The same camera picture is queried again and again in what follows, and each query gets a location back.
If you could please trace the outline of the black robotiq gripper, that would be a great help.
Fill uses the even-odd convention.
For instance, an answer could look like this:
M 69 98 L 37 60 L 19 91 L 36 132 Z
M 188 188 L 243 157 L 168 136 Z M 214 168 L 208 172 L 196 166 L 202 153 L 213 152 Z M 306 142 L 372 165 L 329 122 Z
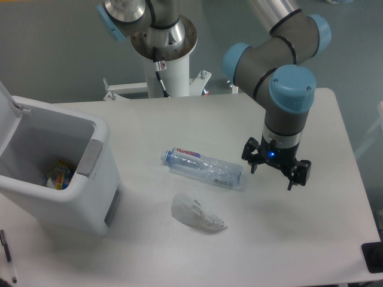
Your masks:
M 260 143 L 250 137 L 241 158 L 251 166 L 251 174 L 255 173 L 259 164 L 280 170 L 289 179 L 287 189 L 290 191 L 293 185 L 305 186 L 311 172 L 311 161 L 296 160 L 299 144 L 300 133 L 293 136 L 272 134 L 268 139 L 262 136 Z

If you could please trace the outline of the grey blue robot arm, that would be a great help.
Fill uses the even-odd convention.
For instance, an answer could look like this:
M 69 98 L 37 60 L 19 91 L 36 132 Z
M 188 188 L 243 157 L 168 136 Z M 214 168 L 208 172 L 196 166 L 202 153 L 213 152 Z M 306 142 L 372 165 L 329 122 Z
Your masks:
M 250 6 L 269 40 L 258 47 L 237 43 L 222 61 L 230 82 L 265 110 L 262 138 L 249 138 L 242 159 L 253 170 L 267 164 L 290 186 L 303 186 L 311 162 L 298 160 L 296 153 L 317 82 L 302 63 L 329 45 L 330 26 L 319 15 L 306 15 L 295 1 L 250 1 Z M 109 34 L 116 41 L 130 39 L 144 59 L 150 97 L 190 94 L 189 70 L 174 62 L 188 59 L 197 33 L 178 1 L 102 1 L 97 12 Z

